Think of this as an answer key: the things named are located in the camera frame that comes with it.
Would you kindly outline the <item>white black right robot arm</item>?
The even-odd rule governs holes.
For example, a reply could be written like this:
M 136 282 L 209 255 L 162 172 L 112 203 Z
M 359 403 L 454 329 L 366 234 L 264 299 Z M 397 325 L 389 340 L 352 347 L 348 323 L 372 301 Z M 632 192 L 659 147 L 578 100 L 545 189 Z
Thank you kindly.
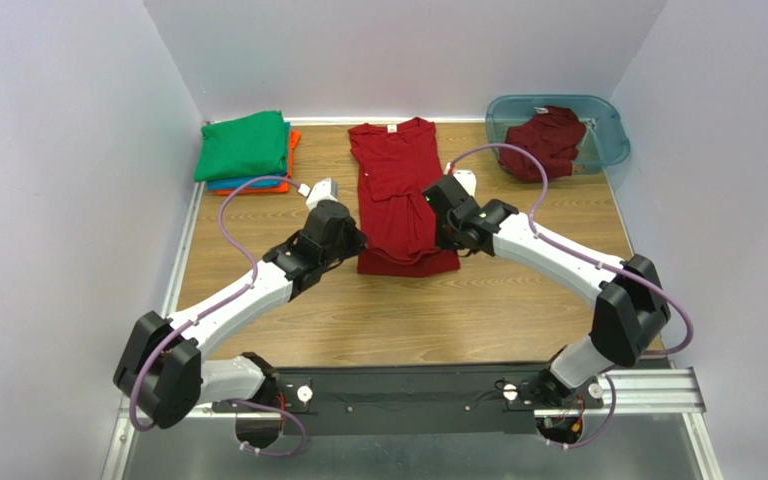
M 593 309 L 590 331 L 563 347 L 528 380 L 530 396 L 560 407 L 599 373 L 633 367 L 671 317 L 651 260 L 586 248 L 493 199 L 480 205 L 474 175 L 444 175 L 423 192 L 442 250 L 485 253 L 524 265 L 566 287 Z

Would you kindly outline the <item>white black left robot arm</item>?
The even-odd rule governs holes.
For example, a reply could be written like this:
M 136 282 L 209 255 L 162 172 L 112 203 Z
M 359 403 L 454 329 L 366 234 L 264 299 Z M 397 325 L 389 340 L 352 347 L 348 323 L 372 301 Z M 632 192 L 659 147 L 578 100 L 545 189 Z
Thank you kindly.
M 263 314 L 316 285 L 330 269 L 359 255 L 366 237 L 349 209 L 322 200 L 304 226 L 254 267 L 207 300 L 164 318 L 154 311 L 134 324 L 114 385 L 130 400 L 131 421 L 167 429 L 196 406 L 230 399 L 272 399 L 271 366 L 254 354 L 211 360 L 224 342 Z

